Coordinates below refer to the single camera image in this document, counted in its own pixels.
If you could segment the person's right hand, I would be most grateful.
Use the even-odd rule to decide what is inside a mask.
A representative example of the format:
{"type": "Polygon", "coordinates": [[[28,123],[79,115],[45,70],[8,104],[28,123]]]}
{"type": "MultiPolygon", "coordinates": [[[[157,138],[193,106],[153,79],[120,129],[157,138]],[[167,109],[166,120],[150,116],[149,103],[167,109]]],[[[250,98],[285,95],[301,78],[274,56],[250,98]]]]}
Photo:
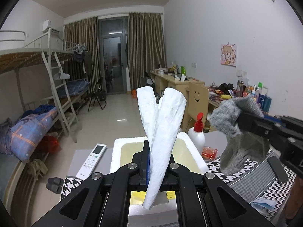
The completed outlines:
{"type": "Polygon", "coordinates": [[[302,206],[302,178],[296,176],[285,206],[285,218],[292,220],[302,206]]]}

